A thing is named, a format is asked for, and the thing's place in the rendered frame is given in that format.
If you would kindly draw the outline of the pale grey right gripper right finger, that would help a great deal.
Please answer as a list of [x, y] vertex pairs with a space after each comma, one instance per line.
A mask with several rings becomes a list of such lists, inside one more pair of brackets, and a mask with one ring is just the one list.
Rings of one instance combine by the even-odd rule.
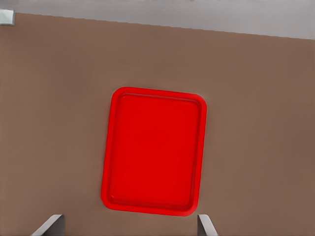
[[197, 236], [218, 236], [210, 217], [206, 214], [197, 216]]

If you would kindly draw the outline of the red rectangular tray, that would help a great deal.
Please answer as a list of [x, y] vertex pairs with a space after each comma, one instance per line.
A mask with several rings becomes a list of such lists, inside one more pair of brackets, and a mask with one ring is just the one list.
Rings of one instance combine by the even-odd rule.
[[193, 93], [122, 87], [111, 98], [101, 200], [112, 210], [189, 216], [198, 206], [207, 119]]

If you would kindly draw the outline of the silver frame post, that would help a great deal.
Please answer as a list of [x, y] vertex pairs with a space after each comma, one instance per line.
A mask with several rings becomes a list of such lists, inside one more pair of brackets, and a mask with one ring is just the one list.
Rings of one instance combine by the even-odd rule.
[[13, 26], [15, 22], [15, 11], [0, 9], [0, 25]]

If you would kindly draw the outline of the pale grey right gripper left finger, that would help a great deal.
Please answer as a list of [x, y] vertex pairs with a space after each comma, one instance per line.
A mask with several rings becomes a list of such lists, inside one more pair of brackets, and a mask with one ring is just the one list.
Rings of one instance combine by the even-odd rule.
[[64, 236], [64, 215], [52, 215], [31, 236]]

